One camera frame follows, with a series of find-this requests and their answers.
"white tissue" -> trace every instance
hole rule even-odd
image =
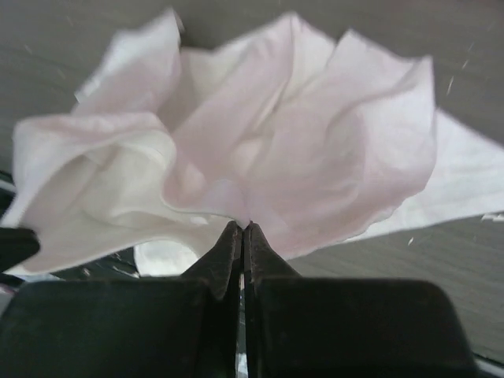
[[[229,219],[294,258],[504,208],[504,152],[435,107],[432,60],[288,13],[215,51],[167,12],[114,37],[68,115],[20,122],[2,224],[42,250],[17,274],[138,245],[177,274]]]

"gray surface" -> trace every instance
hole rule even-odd
[[[216,46],[294,9],[335,38],[352,27],[399,54],[432,54],[438,103],[504,143],[499,0],[0,0],[0,169],[9,168],[17,119],[68,111],[114,30],[138,26],[169,4],[184,22],[185,42],[197,46]],[[504,360],[503,227],[464,220],[333,247],[293,264],[316,276],[433,280],[453,298],[474,349]]]

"dust speck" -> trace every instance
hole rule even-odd
[[[448,89],[447,89],[447,96],[450,94],[451,92],[451,85],[454,83],[454,76],[451,77],[450,79],[450,83],[448,84]]]
[[[66,79],[66,75],[63,71],[61,71],[61,69],[57,69],[57,74],[59,76],[61,76],[62,79]]]

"crumpled tissue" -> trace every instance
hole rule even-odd
[[[504,209],[504,151],[436,108],[430,57],[293,13],[211,51],[180,29],[117,33],[70,114],[16,126],[2,226],[42,249],[11,273],[136,246],[142,274],[177,274],[230,219],[295,258]]]

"white paper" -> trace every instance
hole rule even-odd
[[[230,219],[294,258],[504,209],[504,151],[436,109],[431,58],[293,13],[215,51],[179,26],[119,33],[71,114],[17,125],[2,224],[42,250],[11,272],[139,245],[142,274],[174,274]]]

